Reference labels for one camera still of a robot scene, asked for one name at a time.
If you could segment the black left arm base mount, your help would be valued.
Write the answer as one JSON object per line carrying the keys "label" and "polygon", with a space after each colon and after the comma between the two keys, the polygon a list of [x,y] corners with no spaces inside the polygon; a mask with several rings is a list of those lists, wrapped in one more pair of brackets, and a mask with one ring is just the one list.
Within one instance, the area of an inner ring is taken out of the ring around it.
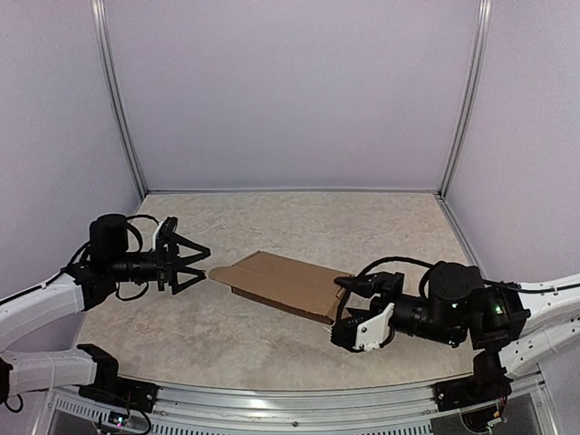
{"label": "black left arm base mount", "polygon": [[86,399],[122,407],[131,411],[151,413],[157,401],[159,385],[117,377],[111,382],[94,382],[79,388],[78,394]]}

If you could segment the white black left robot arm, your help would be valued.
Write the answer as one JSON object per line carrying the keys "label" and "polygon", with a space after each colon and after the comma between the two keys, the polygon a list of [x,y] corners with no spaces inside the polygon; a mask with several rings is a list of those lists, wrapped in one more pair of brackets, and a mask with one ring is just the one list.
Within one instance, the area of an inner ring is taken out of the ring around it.
{"label": "white black left robot arm", "polygon": [[129,248],[129,238],[143,242],[133,217],[106,214],[89,226],[89,239],[66,266],[49,279],[1,301],[1,400],[56,386],[86,387],[115,403],[127,393],[117,360],[103,349],[78,345],[66,351],[16,354],[15,342],[48,324],[86,313],[119,294],[123,283],[150,284],[177,295],[206,279],[195,264],[211,255],[209,248],[178,234],[178,220],[167,217],[153,233],[150,249]]}

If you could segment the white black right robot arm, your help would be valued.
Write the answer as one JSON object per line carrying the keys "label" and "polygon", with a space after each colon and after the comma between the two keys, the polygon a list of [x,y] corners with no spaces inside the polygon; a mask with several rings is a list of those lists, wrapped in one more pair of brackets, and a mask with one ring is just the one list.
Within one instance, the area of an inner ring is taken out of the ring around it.
{"label": "white black right robot arm", "polygon": [[334,345],[352,353],[386,347],[397,333],[457,348],[469,341],[476,356],[464,395],[484,401],[579,333],[579,276],[539,283],[485,279],[477,266],[407,258],[426,272],[416,296],[403,292],[402,273],[376,272],[381,258],[358,275],[339,276],[344,291],[331,330]]}

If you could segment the brown cardboard box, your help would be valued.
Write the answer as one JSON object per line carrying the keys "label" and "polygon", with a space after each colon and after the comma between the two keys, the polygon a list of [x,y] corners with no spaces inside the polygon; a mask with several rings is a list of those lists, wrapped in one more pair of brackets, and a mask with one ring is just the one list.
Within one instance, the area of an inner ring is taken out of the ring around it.
{"label": "brown cardboard box", "polygon": [[333,324],[344,290],[334,279],[343,271],[266,251],[231,266],[213,268],[208,277],[235,295],[321,324]]}

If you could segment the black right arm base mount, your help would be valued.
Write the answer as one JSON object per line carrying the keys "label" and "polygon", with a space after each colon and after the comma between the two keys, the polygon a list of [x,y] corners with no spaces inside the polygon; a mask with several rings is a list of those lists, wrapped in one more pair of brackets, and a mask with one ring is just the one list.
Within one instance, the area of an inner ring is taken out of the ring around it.
{"label": "black right arm base mount", "polygon": [[511,392],[512,379],[505,375],[483,378],[472,374],[455,380],[437,382],[435,402],[439,412],[452,411],[506,398]]}

